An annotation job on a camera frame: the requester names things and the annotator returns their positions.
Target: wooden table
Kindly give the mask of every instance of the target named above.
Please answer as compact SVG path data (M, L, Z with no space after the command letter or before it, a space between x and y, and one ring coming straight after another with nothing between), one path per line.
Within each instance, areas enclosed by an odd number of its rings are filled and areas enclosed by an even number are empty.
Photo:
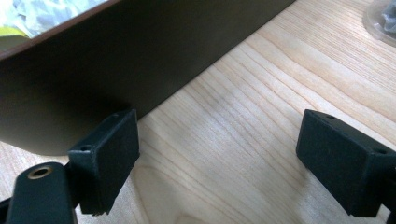
M370 0L298 0L139 121L141 158L109 216L80 223L384 223L348 217L297 159L307 108L396 149L396 48ZM0 199L43 161L0 144Z

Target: screw hole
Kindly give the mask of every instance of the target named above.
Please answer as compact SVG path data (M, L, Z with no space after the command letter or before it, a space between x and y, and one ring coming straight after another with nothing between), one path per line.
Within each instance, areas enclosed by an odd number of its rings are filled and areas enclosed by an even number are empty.
M30 172L27 177L29 179L35 180L35 179L43 178L44 176L49 175L51 172L52 172L52 168L50 166L43 166Z
M385 149L382 148L374 148L374 152L379 153L379 154L387 154L388 152Z
M87 146L82 146L79 150L81 150L81 151L90 151L91 148L92 147L90 145L87 145Z

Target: metal grommet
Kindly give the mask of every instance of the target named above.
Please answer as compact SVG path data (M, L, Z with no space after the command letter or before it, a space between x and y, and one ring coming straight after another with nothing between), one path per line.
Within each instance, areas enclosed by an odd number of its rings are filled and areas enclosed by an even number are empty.
M50 173L52 173L52 168L50 166L41 166L30 172L27 177L29 179L35 180L35 179L43 178L44 176L49 175Z

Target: light wood grain surface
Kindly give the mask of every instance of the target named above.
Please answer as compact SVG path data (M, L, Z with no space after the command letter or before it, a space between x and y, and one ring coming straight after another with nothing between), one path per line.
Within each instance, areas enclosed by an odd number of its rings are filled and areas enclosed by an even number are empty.
M348 217L296 157L307 108L396 149L396 49L369 0L297 0L139 121L141 158L109 216L80 223L384 223ZM0 199L48 158L0 144Z

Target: brown board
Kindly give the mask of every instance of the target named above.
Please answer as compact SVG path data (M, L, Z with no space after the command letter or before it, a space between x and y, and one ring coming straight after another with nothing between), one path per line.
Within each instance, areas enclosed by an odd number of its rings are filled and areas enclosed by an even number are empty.
M138 117L293 0L114 0L0 54L0 140L63 155L107 115Z

